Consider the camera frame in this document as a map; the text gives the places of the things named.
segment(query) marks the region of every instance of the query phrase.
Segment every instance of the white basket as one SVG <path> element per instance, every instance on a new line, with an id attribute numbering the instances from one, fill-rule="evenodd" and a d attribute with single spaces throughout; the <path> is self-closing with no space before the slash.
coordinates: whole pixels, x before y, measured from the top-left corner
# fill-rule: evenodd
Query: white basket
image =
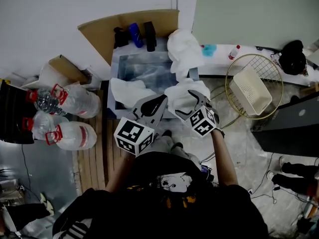
<path id="1" fill-rule="evenodd" d="M 233 77 L 230 89 L 248 115 L 260 115 L 273 100 L 253 68 L 245 68 Z"/>

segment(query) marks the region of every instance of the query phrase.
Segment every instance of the blue can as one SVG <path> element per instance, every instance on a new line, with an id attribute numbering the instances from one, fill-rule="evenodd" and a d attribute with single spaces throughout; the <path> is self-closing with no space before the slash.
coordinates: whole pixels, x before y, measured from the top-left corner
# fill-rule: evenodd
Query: blue can
<path id="1" fill-rule="evenodd" d="M 143 46 L 143 40 L 138 25 L 136 23 L 133 23 L 132 25 L 130 25 L 129 31 L 136 47 L 141 48 Z"/>

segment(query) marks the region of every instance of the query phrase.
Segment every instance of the green board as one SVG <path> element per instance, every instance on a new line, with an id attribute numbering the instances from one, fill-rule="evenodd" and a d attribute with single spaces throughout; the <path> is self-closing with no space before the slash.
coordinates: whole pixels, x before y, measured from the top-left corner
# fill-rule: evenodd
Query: green board
<path id="1" fill-rule="evenodd" d="M 319 0 L 197 0 L 193 34 L 200 44 L 307 47 L 319 39 Z"/>

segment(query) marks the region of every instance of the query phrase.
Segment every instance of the wire mesh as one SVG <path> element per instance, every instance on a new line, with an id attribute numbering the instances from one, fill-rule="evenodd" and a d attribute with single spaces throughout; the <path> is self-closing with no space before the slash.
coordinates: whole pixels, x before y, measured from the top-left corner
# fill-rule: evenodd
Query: wire mesh
<path id="1" fill-rule="evenodd" d="M 270 105 L 259 116 L 248 115 L 229 87 L 233 76 L 245 68 L 253 68 L 255 70 L 273 98 Z M 279 70 L 271 60 L 262 55 L 247 54 L 236 59 L 229 67 L 226 74 L 225 89 L 229 104 L 237 113 L 252 120 L 261 120 L 273 114 L 280 105 L 284 84 Z"/>

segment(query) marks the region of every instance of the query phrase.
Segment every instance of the clear plastic bottle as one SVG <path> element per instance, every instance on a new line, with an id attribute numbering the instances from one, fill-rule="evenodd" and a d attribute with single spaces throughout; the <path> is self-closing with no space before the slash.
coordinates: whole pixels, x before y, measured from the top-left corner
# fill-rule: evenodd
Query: clear plastic bottle
<path id="1" fill-rule="evenodd" d="M 28 90 L 26 92 L 26 100 L 34 103 L 38 111 L 45 112 L 46 114 L 60 116 L 67 114 L 58 106 L 59 100 L 53 97 L 48 89 Z"/>
<path id="2" fill-rule="evenodd" d="M 230 60 L 233 60 L 238 55 L 239 49 L 240 49 L 240 45 L 237 45 L 236 47 L 234 47 L 229 53 L 228 58 Z"/>
<path id="3" fill-rule="evenodd" d="M 96 143 L 94 129 L 83 122 L 70 121 L 60 123 L 55 131 L 45 134 L 47 144 L 56 143 L 65 150 L 84 150 L 92 148 Z"/>
<path id="4" fill-rule="evenodd" d="M 22 128 L 32 131 L 33 139 L 45 140 L 45 134 L 55 130 L 62 122 L 69 120 L 66 117 L 38 111 L 33 118 L 23 118 Z"/>
<path id="5" fill-rule="evenodd" d="M 100 98 L 80 84 L 71 84 L 64 88 L 56 84 L 51 94 L 59 100 L 59 107 L 65 112 L 84 119 L 93 118 L 101 108 Z"/>

